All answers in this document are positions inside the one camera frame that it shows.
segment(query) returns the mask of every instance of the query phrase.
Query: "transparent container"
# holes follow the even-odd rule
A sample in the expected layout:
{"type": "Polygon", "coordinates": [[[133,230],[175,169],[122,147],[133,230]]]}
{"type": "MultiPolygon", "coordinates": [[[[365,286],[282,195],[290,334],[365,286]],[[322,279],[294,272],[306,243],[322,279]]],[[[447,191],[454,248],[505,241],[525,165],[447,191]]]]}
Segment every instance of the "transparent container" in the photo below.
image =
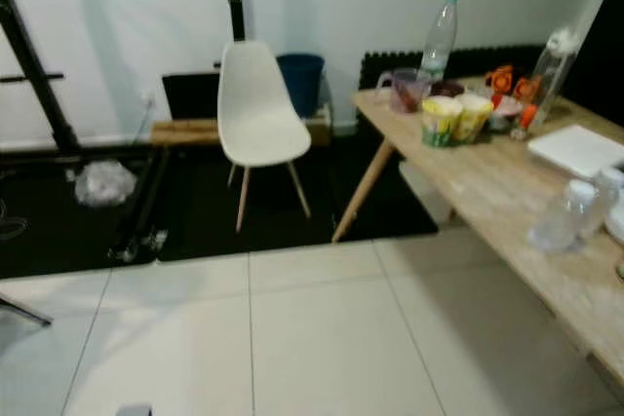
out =
{"type": "Polygon", "coordinates": [[[566,80],[567,73],[574,63],[578,46],[578,37],[567,28],[555,31],[548,38],[546,48],[542,51],[531,75],[531,81],[539,83],[534,98],[538,111],[533,119],[533,126],[541,125],[548,117],[555,98],[566,80]]]}
{"type": "Polygon", "coordinates": [[[420,69],[429,72],[434,80],[442,79],[445,74],[456,35],[457,0],[446,0],[429,30],[420,63],[420,69]]]}
{"type": "Polygon", "coordinates": [[[571,247],[587,222],[595,197],[596,189],[592,184],[571,180],[528,231],[529,241],[547,252],[559,252],[571,247]]]}
{"type": "Polygon", "coordinates": [[[606,216],[615,207],[620,198],[620,189],[624,186],[624,172],[615,168],[606,168],[596,176],[596,199],[589,211],[587,221],[580,230],[580,237],[589,239],[601,229],[606,216]]]}

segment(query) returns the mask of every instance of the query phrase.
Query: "table leg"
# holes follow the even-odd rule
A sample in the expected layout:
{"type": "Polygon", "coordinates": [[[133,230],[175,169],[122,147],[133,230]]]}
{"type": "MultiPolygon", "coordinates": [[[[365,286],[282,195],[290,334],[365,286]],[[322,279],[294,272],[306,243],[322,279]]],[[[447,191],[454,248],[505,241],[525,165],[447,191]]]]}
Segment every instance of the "table leg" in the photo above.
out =
{"type": "Polygon", "coordinates": [[[386,166],[386,163],[388,162],[388,159],[390,158],[390,155],[392,155],[393,151],[394,146],[390,143],[390,140],[388,140],[388,138],[384,138],[381,145],[379,145],[374,158],[372,158],[367,171],[364,173],[362,180],[360,180],[353,197],[351,197],[351,201],[342,215],[342,218],[338,223],[338,227],[335,229],[335,232],[331,237],[332,243],[337,243],[338,240],[344,235],[345,231],[351,224],[351,221],[353,221],[355,213],[358,211],[362,202],[366,199],[369,191],[377,181],[377,178],[386,166]]]}

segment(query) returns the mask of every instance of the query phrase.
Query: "plastic bag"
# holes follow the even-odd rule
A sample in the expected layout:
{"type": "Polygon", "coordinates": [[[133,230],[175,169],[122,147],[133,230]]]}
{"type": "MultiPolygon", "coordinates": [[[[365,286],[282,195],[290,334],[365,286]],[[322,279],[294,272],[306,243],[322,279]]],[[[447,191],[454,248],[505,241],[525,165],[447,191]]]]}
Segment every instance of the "plastic bag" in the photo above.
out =
{"type": "Polygon", "coordinates": [[[90,163],[76,178],[76,199],[92,208],[120,205],[133,193],[136,183],[137,177],[118,161],[90,163]]]}

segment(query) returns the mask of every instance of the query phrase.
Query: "blue trash bin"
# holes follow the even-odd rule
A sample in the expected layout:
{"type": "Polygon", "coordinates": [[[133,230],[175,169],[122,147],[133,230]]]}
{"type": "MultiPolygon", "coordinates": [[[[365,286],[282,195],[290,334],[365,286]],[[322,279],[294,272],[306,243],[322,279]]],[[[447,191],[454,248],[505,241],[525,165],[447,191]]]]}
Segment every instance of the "blue trash bin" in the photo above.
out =
{"type": "Polygon", "coordinates": [[[312,54],[284,54],[277,57],[294,110],[300,117],[312,116],[319,107],[321,72],[325,61],[312,54]]]}

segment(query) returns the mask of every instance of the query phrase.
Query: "white tile floor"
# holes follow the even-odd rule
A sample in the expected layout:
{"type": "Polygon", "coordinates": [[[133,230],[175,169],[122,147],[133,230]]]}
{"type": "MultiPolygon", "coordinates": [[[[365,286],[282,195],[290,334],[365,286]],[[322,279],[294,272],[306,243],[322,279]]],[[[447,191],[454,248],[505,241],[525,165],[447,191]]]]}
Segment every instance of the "white tile floor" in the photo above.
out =
{"type": "Polygon", "coordinates": [[[467,228],[0,282],[0,415],[624,416],[467,228]]]}

